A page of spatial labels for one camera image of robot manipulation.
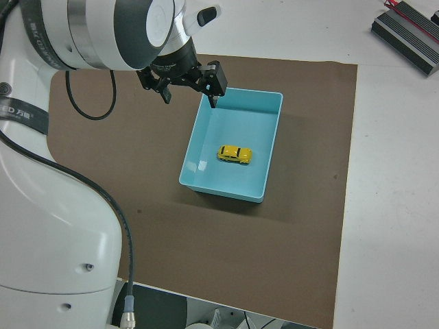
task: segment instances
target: white table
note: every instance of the white table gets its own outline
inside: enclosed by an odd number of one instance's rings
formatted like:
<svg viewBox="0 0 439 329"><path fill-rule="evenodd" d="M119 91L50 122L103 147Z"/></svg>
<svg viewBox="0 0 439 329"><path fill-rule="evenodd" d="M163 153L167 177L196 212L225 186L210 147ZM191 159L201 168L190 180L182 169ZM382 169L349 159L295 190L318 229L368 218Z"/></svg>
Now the white table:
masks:
<svg viewBox="0 0 439 329"><path fill-rule="evenodd" d="M439 73L370 33L382 0L222 5L198 53L359 65L334 328L439 328Z"/></svg>

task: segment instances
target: metal connector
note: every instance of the metal connector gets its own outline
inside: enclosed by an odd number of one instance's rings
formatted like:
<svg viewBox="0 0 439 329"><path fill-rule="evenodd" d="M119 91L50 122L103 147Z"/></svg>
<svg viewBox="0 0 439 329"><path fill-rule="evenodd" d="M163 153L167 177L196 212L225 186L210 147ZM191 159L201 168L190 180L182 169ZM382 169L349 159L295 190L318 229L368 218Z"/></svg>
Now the metal connector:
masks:
<svg viewBox="0 0 439 329"><path fill-rule="evenodd" d="M133 329L136 327L134 312L125 312L121 318L121 329Z"/></svg>

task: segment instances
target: light blue plastic bin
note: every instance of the light blue plastic bin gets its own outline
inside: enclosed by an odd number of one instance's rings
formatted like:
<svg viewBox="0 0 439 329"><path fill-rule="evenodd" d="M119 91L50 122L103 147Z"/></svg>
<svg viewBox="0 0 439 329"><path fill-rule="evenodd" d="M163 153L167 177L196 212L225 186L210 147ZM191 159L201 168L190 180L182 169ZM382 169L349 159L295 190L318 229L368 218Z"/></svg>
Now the light blue plastic bin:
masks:
<svg viewBox="0 0 439 329"><path fill-rule="evenodd" d="M283 96L267 91L227 88L217 108L202 96L180 183L198 192L262 202ZM249 147L250 164L217 158L221 145Z"/></svg>

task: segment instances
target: toy car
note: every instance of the toy car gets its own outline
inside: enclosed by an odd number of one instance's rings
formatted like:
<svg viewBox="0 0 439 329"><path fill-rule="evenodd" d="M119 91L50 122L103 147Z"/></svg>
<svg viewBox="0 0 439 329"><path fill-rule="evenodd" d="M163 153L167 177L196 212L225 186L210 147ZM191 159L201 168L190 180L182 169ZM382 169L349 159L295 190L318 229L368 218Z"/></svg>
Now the toy car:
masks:
<svg viewBox="0 0 439 329"><path fill-rule="evenodd" d="M252 150L247 147L222 145L217 152L217 157L223 161L239 162L248 165L252 160Z"/></svg>

